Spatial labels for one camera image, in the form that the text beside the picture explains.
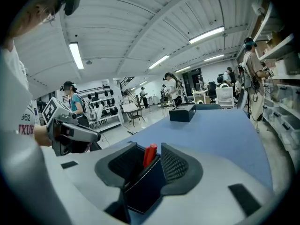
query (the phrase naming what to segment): white table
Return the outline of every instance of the white table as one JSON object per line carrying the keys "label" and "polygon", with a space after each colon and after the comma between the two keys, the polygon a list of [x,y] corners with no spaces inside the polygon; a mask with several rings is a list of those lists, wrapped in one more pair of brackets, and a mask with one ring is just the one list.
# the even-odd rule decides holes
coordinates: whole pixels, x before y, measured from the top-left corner
{"label": "white table", "polygon": [[194,92],[193,93],[194,102],[196,103],[195,95],[200,95],[201,96],[203,94],[204,104],[206,104],[206,96],[205,96],[206,92],[208,92],[208,90],[202,90],[202,91],[196,91],[196,92]]}
{"label": "white table", "polygon": [[161,113],[162,113],[162,115],[163,115],[163,118],[165,117],[165,113],[166,113],[166,111],[169,111],[170,110],[170,105],[173,105],[173,103],[171,103],[171,102],[168,102],[166,105],[164,105],[164,106],[162,106],[161,104],[160,105],[158,105],[158,107],[161,107]]}

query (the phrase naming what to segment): black box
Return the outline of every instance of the black box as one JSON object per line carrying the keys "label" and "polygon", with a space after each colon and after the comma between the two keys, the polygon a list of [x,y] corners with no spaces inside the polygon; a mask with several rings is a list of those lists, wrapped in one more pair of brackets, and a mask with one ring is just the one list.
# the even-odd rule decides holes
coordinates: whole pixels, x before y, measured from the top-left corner
{"label": "black box", "polygon": [[175,122],[190,122],[195,112],[195,103],[183,103],[169,111],[170,120]]}

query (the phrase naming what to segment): blue table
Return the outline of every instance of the blue table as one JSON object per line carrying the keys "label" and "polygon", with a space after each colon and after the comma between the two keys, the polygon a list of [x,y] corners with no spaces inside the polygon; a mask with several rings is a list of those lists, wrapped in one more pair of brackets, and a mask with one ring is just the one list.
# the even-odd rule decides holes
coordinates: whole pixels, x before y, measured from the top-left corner
{"label": "blue table", "polygon": [[189,123],[166,117],[115,145],[129,141],[144,147],[156,143],[158,153],[164,142],[227,158],[273,190],[266,152],[242,110],[197,110]]}

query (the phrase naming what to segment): fluorescent light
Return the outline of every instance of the fluorescent light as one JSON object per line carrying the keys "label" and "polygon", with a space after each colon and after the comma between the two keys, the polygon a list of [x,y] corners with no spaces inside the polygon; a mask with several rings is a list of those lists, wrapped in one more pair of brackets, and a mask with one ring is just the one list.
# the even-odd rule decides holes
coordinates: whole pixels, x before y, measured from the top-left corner
{"label": "fluorescent light", "polygon": [[78,49],[78,43],[70,43],[69,47],[78,69],[84,69]]}
{"label": "fluorescent light", "polygon": [[176,73],[179,73],[179,72],[181,72],[181,71],[187,70],[187,69],[189,69],[189,68],[191,68],[191,66],[188,66],[188,67],[185,67],[185,68],[183,68],[183,69],[180,69],[180,70],[176,71]]}
{"label": "fluorescent light", "polygon": [[149,69],[153,69],[155,66],[157,66],[158,64],[160,64],[162,61],[166,60],[169,56],[165,55],[163,58],[161,58],[160,60],[158,60],[156,63],[154,63],[153,65],[151,65],[149,67]]}
{"label": "fluorescent light", "polygon": [[142,82],[139,86],[143,85],[144,83],[146,83],[147,81]]}
{"label": "fluorescent light", "polygon": [[224,56],[224,54],[221,54],[221,55],[218,55],[218,56],[215,56],[215,57],[212,57],[212,58],[205,59],[204,61],[206,62],[206,61],[209,61],[209,60],[212,60],[212,59],[221,58],[223,56]]}
{"label": "fluorescent light", "polygon": [[211,30],[211,31],[208,31],[208,32],[205,32],[195,38],[192,38],[191,40],[189,40],[190,43],[195,43],[201,39],[204,39],[204,38],[207,38],[209,36],[212,36],[214,34],[217,34],[217,33],[220,33],[220,32],[223,32],[225,30],[224,27],[219,27],[219,28],[216,28],[214,30]]}

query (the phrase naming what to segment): ceiling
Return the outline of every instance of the ceiling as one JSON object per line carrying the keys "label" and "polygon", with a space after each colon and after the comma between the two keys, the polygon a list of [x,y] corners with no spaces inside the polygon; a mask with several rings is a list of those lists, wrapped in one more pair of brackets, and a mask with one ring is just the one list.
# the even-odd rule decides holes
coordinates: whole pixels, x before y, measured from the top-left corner
{"label": "ceiling", "polygon": [[[234,59],[256,21],[252,2],[262,0],[81,0],[71,16],[59,12],[55,22],[16,39],[15,46],[34,97],[67,80],[159,75],[223,53]],[[224,33],[189,43],[220,26]],[[83,70],[73,61],[70,42],[79,44]]]}

